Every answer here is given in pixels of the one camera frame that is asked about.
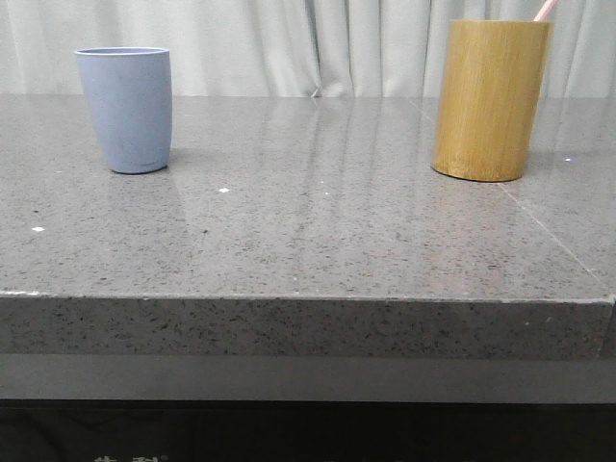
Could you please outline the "dark cabinet front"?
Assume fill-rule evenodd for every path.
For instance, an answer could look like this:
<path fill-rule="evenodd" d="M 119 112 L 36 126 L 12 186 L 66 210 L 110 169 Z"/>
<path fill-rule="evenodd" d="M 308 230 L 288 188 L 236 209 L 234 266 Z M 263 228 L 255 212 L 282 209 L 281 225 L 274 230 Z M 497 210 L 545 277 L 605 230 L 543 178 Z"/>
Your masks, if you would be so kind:
<path fill-rule="evenodd" d="M 5 461 L 611 461 L 611 405 L 6 402 Z"/>

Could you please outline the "blue plastic cup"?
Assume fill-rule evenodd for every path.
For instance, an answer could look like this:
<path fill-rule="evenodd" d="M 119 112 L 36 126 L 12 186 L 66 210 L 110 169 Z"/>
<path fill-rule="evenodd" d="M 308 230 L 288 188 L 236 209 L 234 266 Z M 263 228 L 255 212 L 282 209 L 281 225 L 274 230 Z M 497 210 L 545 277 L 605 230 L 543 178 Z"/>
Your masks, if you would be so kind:
<path fill-rule="evenodd" d="M 172 138 L 169 50 L 104 47 L 74 55 L 109 169 L 143 174 L 167 167 Z"/>

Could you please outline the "white curtain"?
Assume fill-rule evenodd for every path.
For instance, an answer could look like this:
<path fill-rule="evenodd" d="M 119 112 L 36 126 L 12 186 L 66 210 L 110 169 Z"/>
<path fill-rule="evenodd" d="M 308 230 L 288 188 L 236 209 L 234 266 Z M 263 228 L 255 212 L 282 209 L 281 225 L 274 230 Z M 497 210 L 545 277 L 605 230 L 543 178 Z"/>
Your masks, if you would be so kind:
<path fill-rule="evenodd" d="M 81 89 L 74 53 L 164 47 L 178 95 L 435 97 L 449 23 L 537 1 L 5 1 L 1 90 Z"/>

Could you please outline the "bamboo cylinder holder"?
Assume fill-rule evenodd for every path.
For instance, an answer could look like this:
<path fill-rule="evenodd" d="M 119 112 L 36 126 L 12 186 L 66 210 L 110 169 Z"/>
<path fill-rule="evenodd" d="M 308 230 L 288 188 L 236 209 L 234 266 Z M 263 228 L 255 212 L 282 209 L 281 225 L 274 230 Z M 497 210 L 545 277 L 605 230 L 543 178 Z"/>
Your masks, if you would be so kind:
<path fill-rule="evenodd" d="M 546 21 L 450 23 L 434 170 L 479 182 L 523 176 L 551 31 Z"/>

